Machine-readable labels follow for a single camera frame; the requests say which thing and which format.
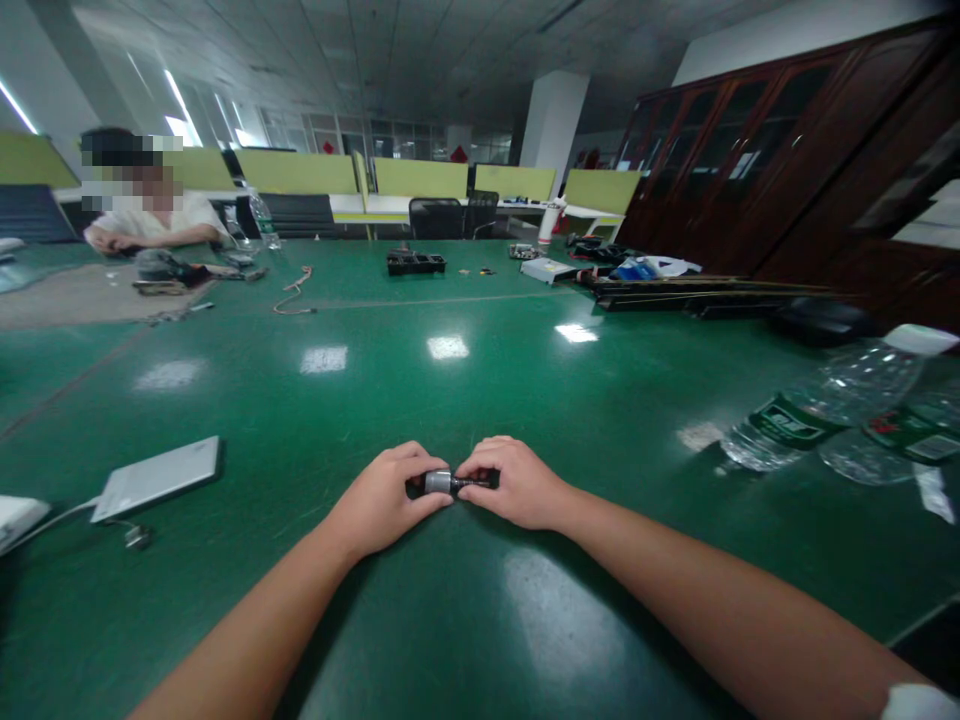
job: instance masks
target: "white shirt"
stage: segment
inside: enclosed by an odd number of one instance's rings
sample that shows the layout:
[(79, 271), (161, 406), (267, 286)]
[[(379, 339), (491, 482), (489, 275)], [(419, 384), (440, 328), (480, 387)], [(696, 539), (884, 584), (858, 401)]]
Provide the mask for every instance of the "white shirt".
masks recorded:
[(124, 203), (126, 207), (108, 210), (91, 224), (108, 232), (136, 237), (154, 238), (161, 235), (188, 230), (196, 225), (212, 225), (220, 234), (222, 242), (229, 242), (223, 223), (217, 217), (216, 210), (202, 193), (185, 190), (182, 198), (170, 212), (170, 227), (164, 227), (156, 215), (142, 207), (131, 207), (133, 203)]

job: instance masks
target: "water bottle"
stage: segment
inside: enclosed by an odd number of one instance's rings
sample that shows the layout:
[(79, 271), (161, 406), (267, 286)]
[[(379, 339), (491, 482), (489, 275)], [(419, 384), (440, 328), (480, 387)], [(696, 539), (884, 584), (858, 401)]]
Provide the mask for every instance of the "water bottle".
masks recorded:
[(938, 466), (960, 452), (960, 382), (907, 398), (820, 448), (823, 461), (864, 485), (914, 476), (914, 463)]
[(896, 405), (924, 360), (958, 341), (941, 330), (900, 325), (777, 393), (727, 433), (720, 447), (734, 462), (759, 472), (796, 462), (842, 430)]
[(253, 213), (253, 219), (257, 221), (257, 229), (260, 231), (260, 237), (263, 238), (263, 244), (267, 250), (279, 250), (280, 236), (273, 228), (273, 217), (270, 215), (270, 208), (263, 201), (256, 191), (250, 194), (250, 212)]

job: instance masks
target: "fluorescent light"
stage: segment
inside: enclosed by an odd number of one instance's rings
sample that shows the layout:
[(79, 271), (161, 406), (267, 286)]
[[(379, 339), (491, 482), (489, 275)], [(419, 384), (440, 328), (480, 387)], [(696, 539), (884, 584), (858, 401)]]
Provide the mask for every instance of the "fluorescent light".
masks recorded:
[(433, 355), (434, 360), (461, 358), (470, 354), (470, 350), (467, 348), (466, 343), (463, 342), (463, 338), (459, 335), (429, 338), (427, 340), (427, 348), (429, 348), (430, 354)]
[(583, 325), (557, 325), (554, 329), (563, 335), (567, 342), (594, 342), (597, 340), (596, 333), (587, 330)]
[(190, 133), (193, 136), (193, 144), (196, 147), (203, 147), (203, 143), (200, 142), (200, 136), (197, 135), (197, 127), (193, 124), (193, 118), (190, 117), (190, 112), (187, 110), (187, 104), (183, 101), (183, 95), (180, 94), (180, 88), (177, 87), (177, 81), (173, 79), (173, 75), (170, 74), (169, 70), (164, 70), (163, 74), (167, 76), (167, 82), (170, 83), (170, 89), (173, 90), (174, 96), (177, 98), (177, 102), (180, 103), (180, 109), (183, 110), (183, 116), (187, 119), (187, 125), (190, 128)]
[(243, 127), (243, 118), (240, 117), (240, 108), (237, 107), (236, 100), (231, 100), (230, 103), (233, 105), (233, 111), (237, 114), (237, 122), (240, 123), (240, 127)]
[(7, 98), (7, 102), (10, 103), (10, 106), (17, 111), (17, 115), (20, 116), (20, 119), (23, 120), (23, 124), (30, 128), (30, 132), (34, 135), (39, 135), (40, 131), (37, 130), (36, 126), (30, 122), (30, 118), (27, 117), (27, 114), (23, 111), (23, 108), (17, 104), (17, 101), (13, 99), (13, 95), (10, 94), (10, 91), (7, 90), (7, 86), (3, 84), (3, 81), (0, 80), (0, 90), (3, 91), (3, 94)]
[(217, 101), (217, 107), (220, 108), (220, 114), (223, 115), (223, 122), (227, 124), (227, 132), (230, 132), (230, 126), (233, 125), (233, 123), (230, 122), (230, 118), (227, 117), (227, 111), (223, 108), (223, 100), (220, 99), (220, 96), (217, 95), (217, 93), (214, 93), (213, 97)]
[(301, 375), (336, 372), (347, 367), (347, 346), (307, 348), (300, 360)]

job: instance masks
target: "metal cylinder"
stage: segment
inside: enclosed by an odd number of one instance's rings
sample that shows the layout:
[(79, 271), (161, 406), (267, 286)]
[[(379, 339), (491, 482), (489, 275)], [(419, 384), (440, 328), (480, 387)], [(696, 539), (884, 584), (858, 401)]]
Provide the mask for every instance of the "metal cylinder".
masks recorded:
[(433, 470), (423, 478), (423, 492), (443, 492), (453, 494), (453, 474), (449, 470)]

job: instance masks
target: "wooden cabinet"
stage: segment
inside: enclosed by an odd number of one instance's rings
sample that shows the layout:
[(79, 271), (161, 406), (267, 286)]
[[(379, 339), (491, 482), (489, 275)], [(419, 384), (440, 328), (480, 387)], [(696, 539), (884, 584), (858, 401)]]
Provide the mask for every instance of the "wooden cabinet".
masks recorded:
[(752, 275), (949, 44), (926, 21), (641, 98), (620, 242)]
[(960, 177), (958, 86), (960, 50), (952, 50), (898, 101), (755, 276), (830, 285), (884, 328), (915, 322), (960, 332), (960, 250), (894, 239)]

